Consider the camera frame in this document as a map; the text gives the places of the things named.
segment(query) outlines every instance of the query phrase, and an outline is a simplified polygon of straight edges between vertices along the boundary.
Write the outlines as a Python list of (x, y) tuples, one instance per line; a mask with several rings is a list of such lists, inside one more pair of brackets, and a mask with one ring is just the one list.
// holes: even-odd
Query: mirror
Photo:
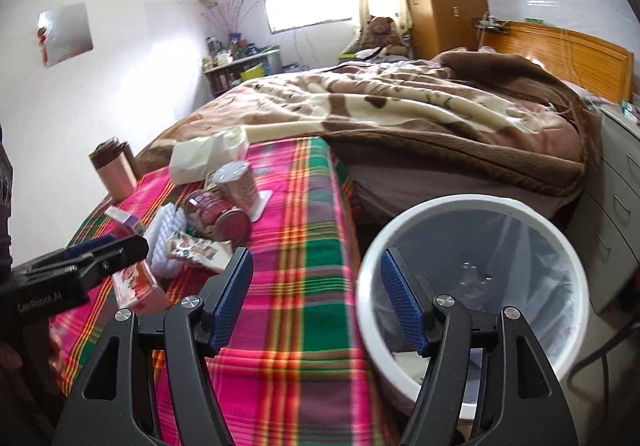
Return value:
[(46, 67), (91, 51), (94, 43), (85, 4), (72, 4), (40, 13), (38, 40)]

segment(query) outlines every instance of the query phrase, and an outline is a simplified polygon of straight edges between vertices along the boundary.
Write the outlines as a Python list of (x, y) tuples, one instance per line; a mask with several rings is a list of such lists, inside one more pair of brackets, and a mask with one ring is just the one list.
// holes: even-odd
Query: headboard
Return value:
[(631, 51), (595, 36), (548, 25), (510, 22), (508, 30), (508, 34), (487, 32), (482, 44), (542, 64), (554, 76), (609, 101), (630, 101)]

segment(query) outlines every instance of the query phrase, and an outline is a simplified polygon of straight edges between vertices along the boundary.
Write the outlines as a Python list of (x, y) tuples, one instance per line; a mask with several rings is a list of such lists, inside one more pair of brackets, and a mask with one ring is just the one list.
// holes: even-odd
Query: plaid tablecloth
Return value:
[[(232, 436), (251, 446), (389, 444), (354, 310), (353, 185), (318, 138), (252, 146), (248, 161), (258, 187), (273, 197), (248, 243), (254, 278), (231, 341), (207, 361)], [(198, 186), (175, 187), (161, 169), (120, 206), (149, 222), (159, 206), (180, 203)], [(88, 217), (74, 243), (112, 228), (107, 205)], [(196, 294), (205, 280), (186, 268), (168, 295), (176, 302)], [(110, 280), (90, 299), (52, 322), (63, 341), (65, 393), (117, 309)], [(179, 444), (164, 352), (153, 359), (163, 438)]]

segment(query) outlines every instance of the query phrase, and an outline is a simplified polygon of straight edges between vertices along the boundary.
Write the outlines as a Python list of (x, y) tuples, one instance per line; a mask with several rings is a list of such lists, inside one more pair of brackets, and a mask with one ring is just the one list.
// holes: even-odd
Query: drawer handle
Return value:
[(635, 164), (636, 166), (638, 166), (638, 168), (640, 168), (640, 163), (638, 163), (638, 161), (636, 161), (633, 157), (631, 157), (630, 154), (626, 154), (626, 158), (629, 159), (629, 161), (631, 161), (633, 164)]
[(613, 195), (613, 200), (615, 200), (618, 204), (620, 204), (622, 206), (622, 209), (625, 210), (629, 215), (631, 214), (631, 210), (622, 203), (622, 201), (618, 198), (617, 195)]
[(604, 248), (607, 250), (607, 256), (609, 256), (609, 253), (611, 252), (611, 248), (605, 244), (604, 240), (602, 239), (602, 237), (600, 236), (600, 233), (596, 233), (596, 235), (598, 235), (598, 238), (600, 239), (600, 243), (604, 246)]

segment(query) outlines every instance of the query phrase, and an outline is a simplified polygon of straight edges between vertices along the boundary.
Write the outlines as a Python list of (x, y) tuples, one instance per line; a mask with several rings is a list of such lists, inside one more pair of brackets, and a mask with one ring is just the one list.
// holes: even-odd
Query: red can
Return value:
[(204, 190), (196, 190), (185, 198), (182, 207), (196, 231), (216, 242), (230, 240), (234, 249), (251, 235), (251, 221), (237, 206)]

